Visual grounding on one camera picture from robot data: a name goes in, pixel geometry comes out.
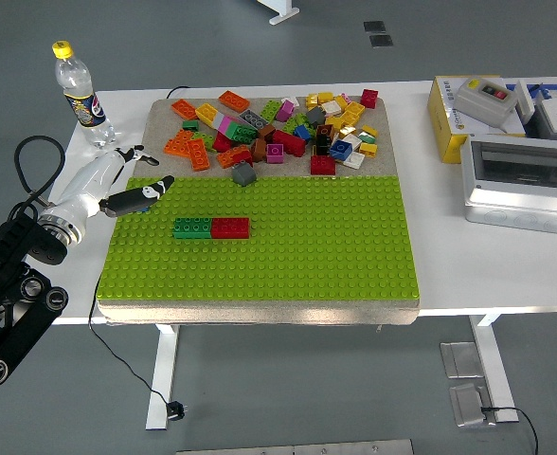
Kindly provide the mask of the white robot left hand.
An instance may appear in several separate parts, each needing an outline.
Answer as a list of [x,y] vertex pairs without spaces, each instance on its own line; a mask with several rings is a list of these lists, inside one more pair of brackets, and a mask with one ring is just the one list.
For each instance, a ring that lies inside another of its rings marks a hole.
[[85,221],[98,212],[118,217],[148,208],[164,195],[174,182],[167,175],[161,180],[142,188],[135,188],[113,195],[109,194],[124,166],[130,161],[143,159],[157,166],[159,161],[143,153],[143,145],[135,145],[124,152],[115,148],[95,158],[81,168],[66,186],[58,202],[44,211],[45,215],[60,217],[69,223]]

